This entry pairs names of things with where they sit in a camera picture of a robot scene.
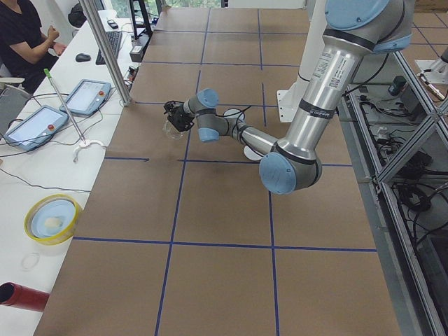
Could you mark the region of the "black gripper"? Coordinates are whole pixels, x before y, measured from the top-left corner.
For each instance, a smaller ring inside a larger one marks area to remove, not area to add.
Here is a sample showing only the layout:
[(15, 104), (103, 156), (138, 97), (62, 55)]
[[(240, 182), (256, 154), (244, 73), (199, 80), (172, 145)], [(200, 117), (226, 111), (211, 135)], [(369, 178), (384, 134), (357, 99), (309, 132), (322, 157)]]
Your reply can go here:
[(195, 115), (187, 112), (183, 105), (182, 101), (167, 101), (164, 104), (164, 114), (167, 114), (167, 120), (179, 132), (186, 132), (191, 129), (195, 119)]

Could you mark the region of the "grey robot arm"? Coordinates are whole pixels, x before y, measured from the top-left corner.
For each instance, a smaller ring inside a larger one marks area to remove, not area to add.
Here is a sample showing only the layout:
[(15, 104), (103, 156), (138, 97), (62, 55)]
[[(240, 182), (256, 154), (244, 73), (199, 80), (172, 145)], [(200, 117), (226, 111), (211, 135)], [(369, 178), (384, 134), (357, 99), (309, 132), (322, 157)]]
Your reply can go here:
[(325, 18), (323, 49), (286, 135), (277, 139), (246, 124), (242, 110), (216, 112), (211, 88), (186, 101), (164, 104), (164, 133), (180, 138), (193, 126), (202, 142), (232, 137), (260, 156), (259, 175), (270, 192), (287, 195), (321, 177), (316, 146), (364, 56), (410, 44), (414, 1), (326, 1), (314, 10)]

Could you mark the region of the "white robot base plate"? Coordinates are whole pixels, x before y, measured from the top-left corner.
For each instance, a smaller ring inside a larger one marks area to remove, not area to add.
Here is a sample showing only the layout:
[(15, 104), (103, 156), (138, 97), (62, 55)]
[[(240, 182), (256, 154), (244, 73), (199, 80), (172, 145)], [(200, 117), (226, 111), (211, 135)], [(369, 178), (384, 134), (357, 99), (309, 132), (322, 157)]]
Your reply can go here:
[(299, 98), (292, 90), (277, 91), (277, 106), (281, 123), (291, 123), (299, 105)]

